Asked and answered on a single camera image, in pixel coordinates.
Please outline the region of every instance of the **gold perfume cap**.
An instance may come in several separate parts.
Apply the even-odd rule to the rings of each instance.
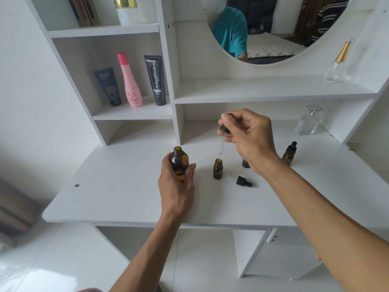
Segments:
[[[336,62],[346,62],[352,43],[353,43],[353,40],[346,41],[346,43],[343,46],[342,51],[339,53],[338,57],[335,60]]]
[[[137,0],[114,0],[117,9],[138,8]]]

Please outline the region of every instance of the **pink bottle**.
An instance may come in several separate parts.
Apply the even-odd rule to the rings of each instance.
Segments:
[[[137,83],[129,68],[127,54],[125,52],[118,53],[119,63],[122,68],[124,77],[124,88],[126,90],[127,99],[131,107],[141,107],[143,104],[142,95],[140,94]]]

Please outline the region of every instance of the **mirror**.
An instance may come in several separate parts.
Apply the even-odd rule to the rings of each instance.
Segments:
[[[219,45],[252,64],[271,64],[303,52],[338,20],[349,0],[203,0]]]

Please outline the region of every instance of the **mattress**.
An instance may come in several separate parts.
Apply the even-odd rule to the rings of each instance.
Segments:
[[[249,35],[247,39],[247,55],[249,58],[296,55],[305,49],[305,46],[269,33]]]

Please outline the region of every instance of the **white vanity table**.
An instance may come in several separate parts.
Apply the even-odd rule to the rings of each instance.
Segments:
[[[239,277],[300,278],[321,262],[270,186],[241,166],[233,145],[223,154],[226,176],[212,177],[217,119],[246,107],[274,119],[280,155],[297,141],[292,167],[335,206],[373,231],[389,230],[389,185],[345,145],[389,78],[382,47],[389,37],[389,0],[351,0],[313,46],[266,66],[222,51],[203,20],[201,0],[156,0],[158,24],[80,29],[69,12],[60,13],[67,22],[54,24],[41,3],[27,3],[102,142],[48,206],[47,221],[153,227],[161,213],[160,161],[181,145],[197,163],[195,204],[182,228],[233,230]],[[326,82],[323,74],[347,37],[356,39],[349,80]],[[157,107],[153,99],[137,110],[107,105],[93,71],[114,67],[121,88],[120,51],[127,52],[143,96],[152,96],[143,55],[163,55],[167,106]],[[326,108],[323,126],[316,135],[296,135],[297,119],[315,103]],[[239,175],[254,187],[237,186]]]

